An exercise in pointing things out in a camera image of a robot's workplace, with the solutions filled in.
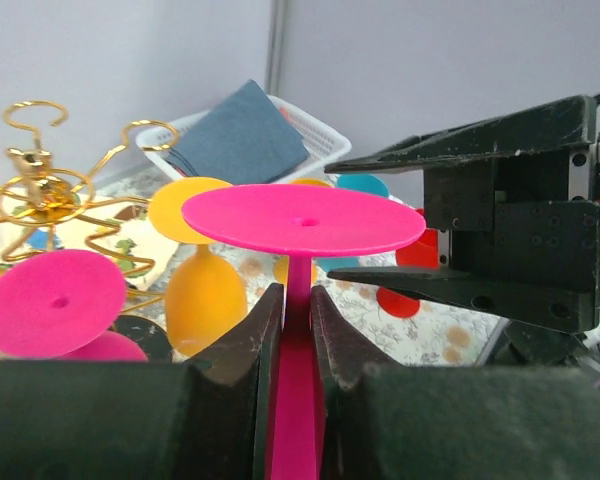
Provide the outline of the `gold wine glass rack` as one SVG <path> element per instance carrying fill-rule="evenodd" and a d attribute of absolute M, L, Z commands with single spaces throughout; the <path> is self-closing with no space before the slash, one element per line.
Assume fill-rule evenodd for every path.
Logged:
<path fill-rule="evenodd" d="M 130 146 L 131 130 L 155 125 L 172 132 L 172 139 L 164 144 L 142 147 L 144 151 L 168 151 L 180 139 L 178 130 L 167 122 L 148 119 L 132 121 L 122 129 L 121 143 L 110 149 L 88 173 L 83 174 L 72 169 L 56 168 L 53 165 L 53 154 L 42 145 L 40 130 L 34 125 L 12 119 L 15 112 L 32 107 L 58 110 L 59 115 L 50 121 L 52 127 L 63 124 L 69 118 L 69 111 L 65 106 L 49 100 L 25 100 L 13 103 L 2 113 L 2 121 L 6 125 L 28 131 L 33 138 L 33 147 L 30 149 L 10 147 L 5 151 L 17 175 L 0 186 L 0 224 L 9 222 L 26 228 L 26 233 L 5 248 L 1 254 L 1 257 L 12 262 L 13 266 L 31 257 L 54 251 L 55 227 L 62 223 L 76 219 L 105 226 L 115 233 L 118 231 L 117 225 L 91 218 L 87 213 L 118 203 L 148 206 L 149 200 L 142 197 L 126 196 L 105 201 L 95 199 L 97 189 L 93 177 L 111 159 Z M 107 251 L 95 245 L 91 236 L 85 239 L 85 243 L 89 249 L 108 257 Z"/>

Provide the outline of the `magenta wine glass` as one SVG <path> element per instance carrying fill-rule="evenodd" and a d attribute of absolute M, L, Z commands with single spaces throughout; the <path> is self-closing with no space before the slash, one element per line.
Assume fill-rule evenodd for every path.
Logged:
<path fill-rule="evenodd" d="M 0 276 L 0 352 L 15 358 L 145 361 L 110 330 L 126 281 L 109 258 L 80 249 L 35 255 Z"/>
<path fill-rule="evenodd" d="M 316 479 L 321 407 L 310 293 L 315 257 L 395 251 L 421 237 L 413 208 L 367 193 L 297 184 L 233 186 L 196 195 L 181 209 L 195 231 L 224 244 L 289 258 L 279 345 L 268 479 Z"/>

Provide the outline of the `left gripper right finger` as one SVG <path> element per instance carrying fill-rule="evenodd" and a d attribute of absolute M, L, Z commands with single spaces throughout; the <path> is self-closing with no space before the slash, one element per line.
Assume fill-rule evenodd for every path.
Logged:
<path fill-rule="evenodd" d="M 405 366 L 311 292 L 324 479 L 600 479 L 600 392 L 569 367 Z"/>

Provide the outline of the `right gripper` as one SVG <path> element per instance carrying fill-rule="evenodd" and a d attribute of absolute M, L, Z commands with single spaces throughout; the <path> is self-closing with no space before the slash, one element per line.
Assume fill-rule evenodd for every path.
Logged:
<path fill-rule="evenodd" d="M 414 136 L 329 174 L 426 170 L 438 269 L 355 267 L 327 277 L 563 333 L 600 323 L 594 98 L 576 95 Z"/>

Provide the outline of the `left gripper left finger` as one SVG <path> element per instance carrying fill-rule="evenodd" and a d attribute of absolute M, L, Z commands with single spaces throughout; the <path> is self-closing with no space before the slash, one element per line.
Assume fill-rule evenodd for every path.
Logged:
<path fill-rule="evenodd" d="M 0 479 L 266 479 L 284 289 L 181 363 L 0 361 Z"/>

